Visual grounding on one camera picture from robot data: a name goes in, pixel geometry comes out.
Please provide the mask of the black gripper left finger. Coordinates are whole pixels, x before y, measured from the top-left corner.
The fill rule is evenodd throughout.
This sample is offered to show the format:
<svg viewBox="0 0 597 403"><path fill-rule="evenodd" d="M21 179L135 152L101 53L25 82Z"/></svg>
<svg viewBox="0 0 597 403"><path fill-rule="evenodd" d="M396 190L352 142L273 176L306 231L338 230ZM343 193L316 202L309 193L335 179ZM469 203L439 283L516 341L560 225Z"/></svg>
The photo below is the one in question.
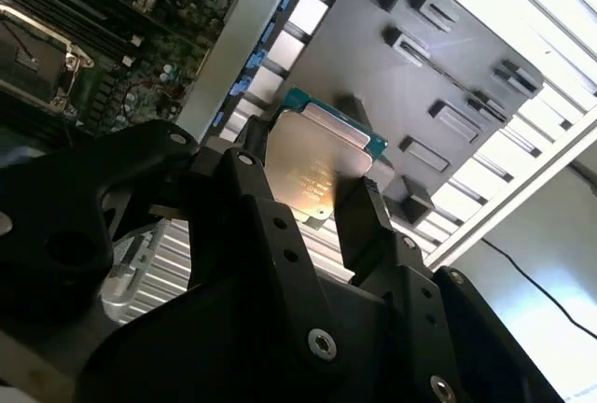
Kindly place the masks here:
<svg viewBox="0 0 597 403"><path fill-rule="evenodd" d="M86 318L113 246L180 207L189 223L192 281L236 276L266 305L292 356L336 364L336 328L289 208L276 201L260 156L199 146L153 120L1 172L1 360L80 365L109 337Z"/></svg>

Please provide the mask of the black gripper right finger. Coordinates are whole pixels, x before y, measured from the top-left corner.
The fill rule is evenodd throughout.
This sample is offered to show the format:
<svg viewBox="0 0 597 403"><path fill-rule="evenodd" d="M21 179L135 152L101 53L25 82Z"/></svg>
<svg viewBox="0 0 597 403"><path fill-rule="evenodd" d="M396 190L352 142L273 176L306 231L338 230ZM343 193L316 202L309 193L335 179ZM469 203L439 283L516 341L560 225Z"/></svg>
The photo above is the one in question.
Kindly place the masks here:
<svg viewBox="0 0 597 403"><path fill-rule="evenodd" d="M351 284L386 308L382 401L562 401L462 272L425 267L419 246L393 229L373 181L341 181L334 216Z"/></svg>

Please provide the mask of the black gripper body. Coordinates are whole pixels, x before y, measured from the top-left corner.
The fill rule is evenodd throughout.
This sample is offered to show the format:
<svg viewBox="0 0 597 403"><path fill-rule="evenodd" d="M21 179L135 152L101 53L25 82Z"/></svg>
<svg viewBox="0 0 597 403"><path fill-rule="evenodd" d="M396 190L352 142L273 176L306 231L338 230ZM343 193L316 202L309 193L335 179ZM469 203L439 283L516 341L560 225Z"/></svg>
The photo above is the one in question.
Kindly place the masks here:
<svg viewBox="0 0 597 403"><path fill-rule="evenodd" d="M322 277L336 365L295 359L281 325L234 280L196 288L114 332L83 370L87 402L438 402L389 305Z"/></svg>

